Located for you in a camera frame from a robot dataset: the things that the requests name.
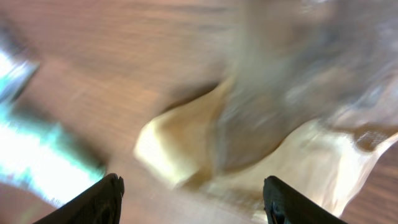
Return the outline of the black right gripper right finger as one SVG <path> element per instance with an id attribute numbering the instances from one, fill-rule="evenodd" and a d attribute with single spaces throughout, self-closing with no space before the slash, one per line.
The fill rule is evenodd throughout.
<path id="1" fill-rule="evenodd" d="M 269 224 L 346 224 L 273 175 L 264 179 L 263 198 Z"/>

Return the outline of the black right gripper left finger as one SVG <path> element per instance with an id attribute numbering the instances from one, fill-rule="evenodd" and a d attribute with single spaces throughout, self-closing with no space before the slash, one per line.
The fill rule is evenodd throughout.
<path id="1" fill-rule="evenodd" d="M 123 195 L 123 178 L 108 174 L 34 224 L 119 224 Z"/>

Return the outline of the teal snack packet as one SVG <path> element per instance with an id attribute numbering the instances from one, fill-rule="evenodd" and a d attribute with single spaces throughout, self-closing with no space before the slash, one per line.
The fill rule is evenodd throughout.
<path id="1" fill-rule="evenodd" d="M 100 181 L 106 165 L 60 123 L 1 107 L 1 183 L 56 208 Z"/>

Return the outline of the beige brown snack bag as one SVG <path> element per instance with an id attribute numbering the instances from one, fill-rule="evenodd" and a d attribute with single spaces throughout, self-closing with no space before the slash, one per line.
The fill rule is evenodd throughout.
<path id="1" fill-rule="evenodd" d="M 339 217 L 397 143 L 397 1 L 248 0 L 226 78 L 140 132 L 172 189 L 270 222 L 276 176 Z"/>

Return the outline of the teal white small packet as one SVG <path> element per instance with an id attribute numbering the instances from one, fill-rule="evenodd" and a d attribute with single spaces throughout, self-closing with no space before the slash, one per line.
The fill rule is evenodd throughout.
<path id="1" fill-rule="evenodd" d="M 14 101 L 40 67 L 40 61 L 28 50 L 1 51 L 1 104 Z"/>

